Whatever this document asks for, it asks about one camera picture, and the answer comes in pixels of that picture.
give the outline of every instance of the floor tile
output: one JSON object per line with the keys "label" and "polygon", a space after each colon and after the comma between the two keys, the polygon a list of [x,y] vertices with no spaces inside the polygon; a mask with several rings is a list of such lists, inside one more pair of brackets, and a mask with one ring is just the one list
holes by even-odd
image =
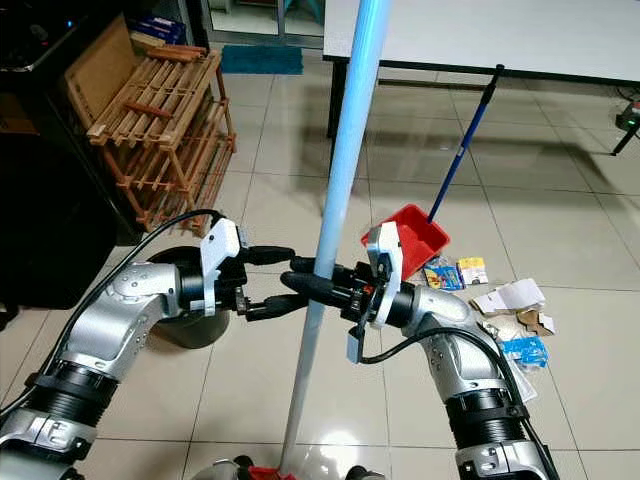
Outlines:
{"label": "floor tile", "polygon": [[266,107],[269,104],[272,83],[273,75],[247,73],[226,73],[224,75],[224,86],[232,105]]}
{"label": "floor tile", "polygon": [[[314,256],[320,235],[327,189],[323,178],[254,175],[244,219],[252,245],[280,245],[298,255]],[[366,260],[360,237],[371,226],[367,181],[356,180],[338,250],[338,262],[354,265]],[[286,264],[247,266],[250,271],[283,272]]]}
{"label": "floor tile", "polygon": [[580,452],[589,480],[627,480],[638,476],[640,452]]}
{"label": "floor tile", "polygon": [[[440,183],[461,138],[456,120],[371,116],[367,126],[369,177]],[[479,183],[471,157],[462,162],[454,183]]]}
{"label": "floor tile", "polygon": [[636,362],[640,293],[566,288],[543,293],[558,328],[545,342],[551,371],[578,448],[640,448],[635,407],[640,388],[621,367]]}
{"label": "floor tile", "polygon": [[494,187],[487,193],[518,278],[559,287],[640,288],[640,270],[593,194]]}
{"label": "floor tile", "polygon": [[[438,190],[438,185],[371,182],[374,224],[409,203],[428,212]],[[492,282],[502,284],[514,279],[481,187],[452,186],[442,202],[436,222],[451,237],[451,243],[443,251],[445,255],[453,258],[482,256]]]}
{"label": "floor tile", "polygon": [[180,480],[188,443],[98,439],[76,469],[91,480]]}
{"label": "floor tile", "polygon": [[24,362],[20,365],[20,369],[5,395],[4,404],[9,403],[20,395],[22,390],[24,390],[24,381],[33,372],[38,371],[42,362],[47,358],[58,335],[67,323],[68,318],[71,316],[71,313],[71,310],[51,310],[49,312],[49,315],[47,315],[47,318],[42,324],[40,332],[33,341],[28,355],[24,358]]}
{"label": "floor tile", "polygon": [[598,194],[598,200],[631,255],[640,262],[640,197]]}
{"label": "floor tile", "polygon": [[[253,301],[289,292],[277,275],[249,274],[245,294]],[[281,442],[304,312],[247,323],[232,316],[214,345],[194,439],[218,442]]]}
{"label": "floor tile", "polygon": [[[608,152],[612,152],[613,149],[620,143],[620,140],[626,135],[627,132],[616,128],[615,130],[601,130],[591,129],[591,134],[605,146]],[[624,147],[622,152],[618,154],[619,157],[630,157],[638,160],[640,156],[640,139],[632,138],[629,143]]]}
{"label": "floor tile", "polygon": [[415,82],[435,82],[438,72],[409,70],[407,68],[379,67],[378,80],[410,80]]}
{"label": "floor tile", "polygon": [[556,132],[568,146],[585,179],[596,192],[640,194],[640,141],[632,140],[616,157],[611,156],[622,132],[559,128]]}
{"label": "floor tile", "polygon": [[437,72],[436,75],[436,82],[438,83],[461,83],[463,85],[478,85],[484,87],[490,81],[491,75],[481,75],[478,73]]}
{"label": "floor tile", "polygon": [[485,185],[590,190],[549,126],[483,122],[471,155]]}
{"label": "floor tile", "polygon": [[396,117],[458,118],[447,88],[379,85],[370,111]]}
{"label": "floor tile", "polygon": [[[249,292],[255,300],[283,291],[287,289],[277,276],[250,274]],[[298,440],[386,444],[382,371],[348,363],[345,348],[350,325],[338,317],[336,310],[325,314]],[[304,318],[302,309],[271,322],[232,320],[228,333],[214,347],[197,440],[282,440]],[[371,353],[379,353],[374,342],[375,347]],[[260,398],[258,408],[256,398]],[[362,398],[367,398],[366,409]]]}
{"label": "floor tile", "polygon": [[[383,350],[401,342],[399,331],[382,332]],[[455,447],[447,414],[424,351],[413,346],[384,364],[391,445]],[[547,370],[527,376],[538,397],[527,403],[538,434],[552,449],[575,449],[562,404]]]}
{"label": "floor tile", "polygon": [[[227,172],[222,181],[215,203],[211,206],[238,225],[242,222],[247,193],[251,183],[250,173]],[[161,234],[138,255],[139,261],[147,260],[154,254],[183,245],[198,246],[202,239],[190,230],[170,229]],[[134,247],[116,246],[107,258],[106,265],[117,265]]]}
{"label": "floor tile", "polygon": [[[301,443],[387,445],[382,366],[347,360],[347,332],[352,326],[337,309],[327,309],[298,434]],[[367,335],[367,356],[381,352],[377,333]]]}
{"label": "floor tile", "polygon": [[531,88],[533,96],[552,125],[615,129],[615,116],[625,102],[599,85],[545,82]]}
{"label": "floor tile", "polygon": [[[481,91],[452,90],[453,102],[462,120],[471,120],[480,103]],[[491,103],[483,117],[487,122],[525,123],[547,125],[534,97],[524,83],[517,79],[502,79],[498,82]]]}
{"label": "floor tile", "polygon": [[101,438],[189,440],[211,347],[188,350],[152,334],[105,412]]}
{"label": "floor tile", "polygon": [[245,107],[231,104],[231,122],[237,134],[237,151],[231,156],[227,171],[249,172],[258,153],[258,143],[264,123],[265,107]]}
{"label": "floor tile", "polygon": [[9,390],[49,310],[22,309],[0,332],[0,401]]}
{"label": "floor tile", "polygon": [[255,171],[326,177],[331,143],[323,110],[269,107]]}
{"label": "floor tile", "polygon": [[[560,478],[587,480],[578,452],[551,452]],[[424,472],[440,480],[458,480],[455,450],[429,448],[392,448],[393,480],[419,478]]]}
{"label": "floor tile", "polygon": [[[188,480],[213,461],[249,455],[258,466],[275,467],[280,462],[280,444],[194,443],[184,479]],[[292,456],[292,473],[299,480],[338,480],[354,465],[389,475],[386,447],[356,447],[342,445],[296,445]]]}
{"label": "floor tile", "polygon": [[275,75],[270,107],[329,110],[331,64],[305,62],[302,75]]}

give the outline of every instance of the blue packaging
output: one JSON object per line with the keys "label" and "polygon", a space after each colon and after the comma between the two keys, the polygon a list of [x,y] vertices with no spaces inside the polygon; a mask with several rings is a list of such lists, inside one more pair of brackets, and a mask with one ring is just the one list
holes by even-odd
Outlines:
{"label": "blue packaging", "polygon": [[427,285],[431,288],[449,291],[462,290],[464,288],[464,283],[462,283],[456,267],[427,264],[424,266],[423,271],[427,279]]}
{"label": "blue packaging", "polygon": [[500,343],[505,357],[511,358],[524,367],[547,366],[549,353],[540,337],[516,338]]}

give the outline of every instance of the doormat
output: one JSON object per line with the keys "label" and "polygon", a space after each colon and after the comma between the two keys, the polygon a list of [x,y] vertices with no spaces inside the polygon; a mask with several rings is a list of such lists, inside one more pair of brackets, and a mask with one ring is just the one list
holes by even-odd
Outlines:
{"label": "doormat", "polygon": [[222,48],[222,71],[224,73],[302,75],[302,49],[225,45]]}

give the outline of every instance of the power cord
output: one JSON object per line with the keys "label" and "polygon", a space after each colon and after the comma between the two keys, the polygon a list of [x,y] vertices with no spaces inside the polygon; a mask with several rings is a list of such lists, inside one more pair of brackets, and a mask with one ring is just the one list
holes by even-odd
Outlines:
{"label": "power cord", "polygon": [[[513,372],[511,371],[511,367],[509,367],[509,364],[507,363],[507,359],[504,357],[504,354],[502,353],[502,351],[499,351],[499,353],[496,352],[493,348],[491,348],[488,344],[486,344],[482,339],[480,339],[473,333],[467,332],[466,330],[461,330],[459,328],[438,327],[438,328],[425,330],[423,332],[412,335],[411,337],[398,343],[394,347],[391,347],[389,350],[381,353],[380,355],[375,355],[373,357],[363,357],[361,361],[362,363],[365,363],[368,365],[384,362],[385,360],[388,360],[394,355],[400,353],[402,350],[404,350],[408,346],[413,345],[414,343],[419,342],[420,340],[433,337],[434,335],[442,335],[442,334],[453,335],[453,336],[463,338],[469,341],[470,343],[472,343],[473,345],[475,345],[476,347],[478,347],[480,350],[482,350],[482,352],[484,352],[484,354],[487,355],[489,359],[498,367],[498,369],[500,370],[500,373],[502,373],[502,376],[504,377],[504,380],[507,384],[507,388],[509,389],[509,394],[511,395],[513,402],[517,406],[522,406],[522,407],[524,406],[524,403],[522,401],[522,396],[520,395],[520,390],[518,390],[518,385],[513,376]],[[533,425],[531,425],[531,421],[528,418],[525,418],[522,420],[522,425],[526,430],[527,435],[529,436],[529,439],[536,446],[536,450],[540,455],[540,459],[542,460],[542,463],[544,464],[545,470],[547,471],[547,474],[549,475],[550,479],[560,480],[560,476],[558,475],[558,472],[553,464],[553,460],[551,459],[551,456],[549,455],[547,449],[544,447],[542,441],[540,440],[540,437],[538,436],[535,429],[533,428]]]}
{"label": "power cord", "polygon": [[[55,361],[58,352],[62,348],[62,346],[66,343],[71,330],[73,329],[76,321],[80,317],[80,315],[86,310],[86,308],[91,305],[98,296],[102,293],[102,291],[109,285],[118,273],[120,273],[130,262],[133,260],[143,248],[149,245],[153,240],[155,240],[162,232],[171,228],[173,225],[188,220],[189,218],[197,217],[200,215],[211,215],[213,217],[213,221],[215,222],[219,218],[222,217],[219,212],[216,210],[211,210],[208,208],[201,208],[199,210],[193,210],[191,212],[183,213],[182,215],[178,215],[177,217],[163,223],[158,228],[156,228],[153,232],[151,232],[147,237],[144,238],[136,247],[131,250],[126,257],[122,259],[118,265],[116,265],[93,289],[85,295],[80,304],[76,307],[73,314],[65,324],[62,332],[58,336],[56,343],[49,353],[49,356],[46,358],[38,373],[41,375],[46,375],[51,370],[51,367]],[[9,403],[6,407],[0,410],[0,423],[5,419],[9,413],[18,408],[24,402],[26,402],[29,397],[33,394],[35,390],[34,386],[26,388],[15,400]]]}

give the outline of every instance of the wooden shoe rack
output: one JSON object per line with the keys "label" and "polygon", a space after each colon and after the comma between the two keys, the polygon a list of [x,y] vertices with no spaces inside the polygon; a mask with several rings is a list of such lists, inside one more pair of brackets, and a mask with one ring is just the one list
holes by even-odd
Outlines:
{"label": "wooden shoe rack", "polygon": [[[87,132],[147,231],[213,206],[236,138],[220,54],[197,47],[157,50]],[[183,225],[201,236],[206,226],[203,218]]]}

